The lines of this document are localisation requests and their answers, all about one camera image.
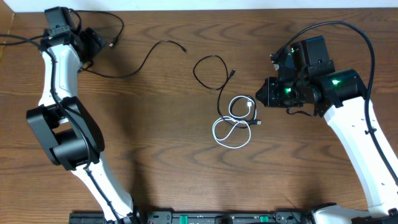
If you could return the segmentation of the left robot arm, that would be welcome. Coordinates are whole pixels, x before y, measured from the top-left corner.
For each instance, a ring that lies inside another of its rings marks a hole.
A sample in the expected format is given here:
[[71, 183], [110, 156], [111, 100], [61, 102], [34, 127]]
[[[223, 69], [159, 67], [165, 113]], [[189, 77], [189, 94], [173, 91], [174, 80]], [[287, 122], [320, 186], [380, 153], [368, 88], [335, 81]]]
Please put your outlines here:
[[100, 127], [78, 99], [78, 74], [105, 46], [93, 29], [74, 24], [73, 9], [45, 10], [49, 28], [39, 50], [45, 62], [45, 83], [38, 107], [27, 122], [56, 166], [72, 172], [103, 210], [105, 223], [146, 223], [147, 217], [113, 175], [104, 154]]

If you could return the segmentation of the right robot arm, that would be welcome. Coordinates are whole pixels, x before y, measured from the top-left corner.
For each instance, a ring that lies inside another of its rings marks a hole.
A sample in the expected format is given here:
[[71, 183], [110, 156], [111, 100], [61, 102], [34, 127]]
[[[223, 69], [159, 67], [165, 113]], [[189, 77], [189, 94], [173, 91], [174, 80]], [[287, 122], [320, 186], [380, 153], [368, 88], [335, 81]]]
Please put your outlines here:
[[314, 106], [314, 114], [341, 141], [362, 185], [368, 209], [335, 203], [312, 208], [312, 223], [397, 223], [397, 184], [391, 176], [397, 157], [381, 131], [373, 106], [365, 104], [366, 86], [352, 68], [335, 70], [322, 36], [291, 44], [275, 64], [277, 77], [266, 78], [256, 98], [267, 107]]

